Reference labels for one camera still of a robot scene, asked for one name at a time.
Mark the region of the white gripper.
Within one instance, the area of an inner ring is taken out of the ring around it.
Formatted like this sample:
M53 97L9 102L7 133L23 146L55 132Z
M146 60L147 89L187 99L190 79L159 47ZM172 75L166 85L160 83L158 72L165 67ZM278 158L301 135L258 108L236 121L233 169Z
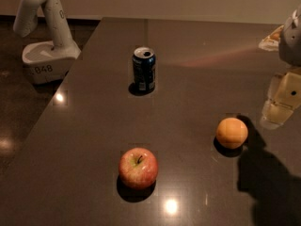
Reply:
M284 26L279 26L261 40L259 48L268 52L278 51L281 60L292 66L301 66L301 5ZM262 108L261 126L269 130L277 129L300 105L301 75L292 72L275 74Z

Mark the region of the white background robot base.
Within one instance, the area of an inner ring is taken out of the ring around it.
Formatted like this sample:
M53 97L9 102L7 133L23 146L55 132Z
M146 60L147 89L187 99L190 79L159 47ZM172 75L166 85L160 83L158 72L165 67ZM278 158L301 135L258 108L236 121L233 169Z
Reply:
M55 47L51 41L29 44L22 53L24 76L34 85L63 80L80 54L75 42L67 48Z

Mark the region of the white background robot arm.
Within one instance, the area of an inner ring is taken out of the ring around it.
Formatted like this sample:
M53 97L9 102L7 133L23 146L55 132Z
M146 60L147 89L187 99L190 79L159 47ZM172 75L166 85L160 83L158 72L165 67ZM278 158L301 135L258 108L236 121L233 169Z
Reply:
M38 24L37 11L45 16L52 39L31 43L23 49L24 72L36 85L63 79L81 50L73 40L60 0L21 0L13 30L20 37L32 33ZM261 112L261 126L277 129L301 106L301 6L286 22L265 37L259 47L277 51L290 65L273 76Z

